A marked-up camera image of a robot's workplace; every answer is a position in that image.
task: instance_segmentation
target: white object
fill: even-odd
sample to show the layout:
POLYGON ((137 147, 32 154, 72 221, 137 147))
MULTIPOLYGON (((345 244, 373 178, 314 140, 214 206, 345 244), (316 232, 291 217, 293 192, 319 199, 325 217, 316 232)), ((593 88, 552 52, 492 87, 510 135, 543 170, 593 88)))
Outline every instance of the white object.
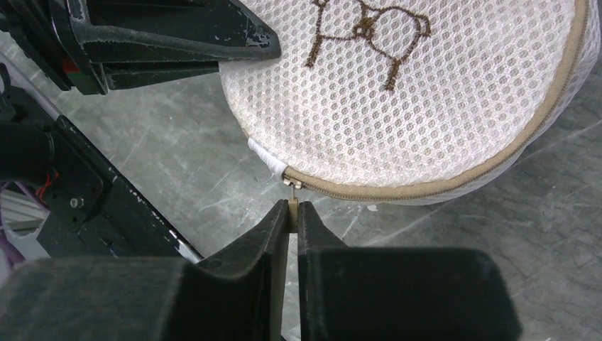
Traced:
POLYGON ((283 55, 220 64, 232 112, 285 178, 349 200, 428 204, 491 181, 600 48, 596 0, 244 3, 283 55))

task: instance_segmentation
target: honeycomb mesh pattern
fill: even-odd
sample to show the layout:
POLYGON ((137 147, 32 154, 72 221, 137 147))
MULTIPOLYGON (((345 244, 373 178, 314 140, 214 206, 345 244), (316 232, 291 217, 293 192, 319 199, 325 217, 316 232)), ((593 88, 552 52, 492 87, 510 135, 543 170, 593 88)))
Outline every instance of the honeycomb mesh pattern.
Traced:
POLYGON ((283 56, 220 64, 243 129, 302 173, 375 187, 453 178, 512 142, 544 100, 574 16, 569 0, 244 3, 283 56), (332 39, 308 67, 320 9, 332 39), (377 18, 371 43, 354 33, 363 17, 377 18))

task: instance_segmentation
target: brown stitching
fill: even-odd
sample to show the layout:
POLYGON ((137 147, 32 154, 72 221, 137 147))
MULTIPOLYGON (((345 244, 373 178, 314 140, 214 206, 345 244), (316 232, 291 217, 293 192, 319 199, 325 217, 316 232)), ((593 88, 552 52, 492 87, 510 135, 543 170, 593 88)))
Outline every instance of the brown stitching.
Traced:
POLYGON ((360 3, 361 18, 360 18, 359 23, 357 23, 354 26, 353 32, 351 32, 351 35, 347 36, 347 37, 326 36, 326 35, 322 34, 322 19, 324 17, 324 10, 326 9, 326 6, 328 5, 329 1, 330 0, 312 0, 312 3, 316 6, 318 6, 318 18, 316 21, 316 34, 315 34, 314 44, 312 46, 310 56, 308 57, 307 62, 305 63, 305 66, 310 67, 310 68, 314 67, 324 40, 350 41, 350 40, 355 40, 358 38, 366 39, 368 46, 370 46, 377 53, 379 53, 380 55, 386 57, 387 59, 389 59, 391 61, 391 67, 389 68, 389 73, 387 76, 387 81, 385 83, 384 89, 387 91, 391 91, 391 92, 394 91, 395 90, 395 82, 397 80, 397 76, 399 74, 399 69, 400 69, 401 64, 410 57, 410 55, 412 54, 412 52, 414 51, 416 46, 418 46, 418 43, 420 42, 420 39, 422 37, 427 38, 427 37, 431 36, 431 24, 430 24, 430 20, 428 19, 428 17, 420 15, 420 14, 416 14, 412 11, 409 11, 409 10, 404 9, 403 7, 399 7, 399 6, 389 6, 389 7, 384 7, 384 8, 380 9, 380 8, 369 6, 368 4, 364 3, 363 0, 353 0, 353 1, 357 1, 360 3), (375 11, 377 13, 376 16, 369 17, 368 10, 375 11), (378 21, 378 19, 384 13, 386 13, 388 11, 393 11, 393 10, 402 11, 402 12, 406 13, 408 16, 411 16, 414 21, 414 25, 415 25, 415 29, 416 29, 416 33, 414 34, 412 41, 406 47, 405 53, 403 54, 403 56, 401 58, 395 58, 394 56, 389 55, 388 53, 381 50, 380 48, 377 48, 373 42, 374 24, 376 23, 376 21, 378 21))

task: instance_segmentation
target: black cylinder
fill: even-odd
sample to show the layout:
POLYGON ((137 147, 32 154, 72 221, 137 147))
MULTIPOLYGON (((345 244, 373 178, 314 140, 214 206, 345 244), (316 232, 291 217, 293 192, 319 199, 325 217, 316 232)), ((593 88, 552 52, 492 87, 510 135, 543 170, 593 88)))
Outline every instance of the black cylinder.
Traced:
POLYGON ((0 182, 44 183, 53 139, 41 125, 0 123, 0 182))

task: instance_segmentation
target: zipper teeth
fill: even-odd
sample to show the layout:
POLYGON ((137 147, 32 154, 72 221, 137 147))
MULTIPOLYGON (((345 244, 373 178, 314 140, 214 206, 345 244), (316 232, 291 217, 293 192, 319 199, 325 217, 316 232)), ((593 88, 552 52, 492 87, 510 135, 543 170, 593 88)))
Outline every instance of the zipper teeth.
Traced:
POLYGON ((571 73, 569 74, 569 78, 567 78, 566 82, 564 82, 564 84, 562 85, 562 90, 560 92, 560 96, 558 96, 558 98, 556 98, 556 102, 554 103, 554 106, 552 106, 552 109, 546 114, 546 116, 544 117, 544 119, 541 121, 541 123, 537 126, 537 128, 535 129, 535 131, 533 132, 533 134, 531 134, 529 136, 529 138, 523 142, 519 148, 516 148, 516 150, 514 152, 512 152, 509 156, 505 157, 502 161, 500 161, 499 163, 497 163, 494 167, 491 167, 489 170, 487 170, 486 172, 480 174, 479 176, 477 176, 474 179, 471 179, 469 181, 466 181, 464 184, 457 186, 455 188, 451 188, 448 190, 442 190, 439 192, 435 192, 435 193, 430 193, 427 195, 414 195, 414 196, 409 196, 409 197, 359 197, 359 196, 353 196, 353 195, 340 195, 338 193, 329 191, 329 190, 324 190, 322 188, 319 188, 311 183, 303 183, 299 180, 290 178, 285 176, 286 180, 298 183, 301 185, 302 188, 308 188, 310 190, 313 190, 315 192, 324 194, 324 195, 328 195, 329 197, 333 197, 335 199, 340 199, 340 200, 350 200, 350 201, 365 201, 365 202, 370 202, 370 201, 374 201, 374 202, 384 202, 384 201, 409 201, 409 200, 416 200, 416 199, 424 199, 426 197, 434 197, 436 195, 441 195, 441 194, 445 194, 445 193, 449 193, 449 192, 453 192, 459 188, 462 188, 464 186, 467 186, 470 183, 473 183, 475 181, 477 181, 478 179, 484 177, 485 175, 488 175, 489 173, 493 172, 495 169, 497 169, 499 166, 501 166, 502 164, 504 164, 506 161, 510 160, 513 156, 516 155, 516 153, 518 153, 518 151, 521 151, 524 149, 524 147, 526 147, 529 142, 531 141, 532 137, 537 134, 539 132, 539 130, 542 128, 542 126, 544 126, 547 123, 547 120, 549 119, 551 113, 558 107, 559 102, 561 101, 562 97, 567 93, 567 87, 569 86, 571 79, 572 79, 572 75, 573 72, 575 71, 575 67, 577 66, 577 64, 579 63, 579 57, 581 56, 581 52, 583 50, 584 44, 585 44, 585 35, 587 33, 587 26, 588 26, 588 22, 589 22, 589 17, 591 15, 590 13, 590 8, 589 8, 589 3, 587 4, 587 8, 586 8, 586 18, 585 18, 585 24, 584 24, 584 28, 581 31, 581 35, 579 36, 580 41, 579 41, 579 46, 577 48, 578 53, 575 57, 575 60, 573 61, 573 63, 571 64, 571 73))

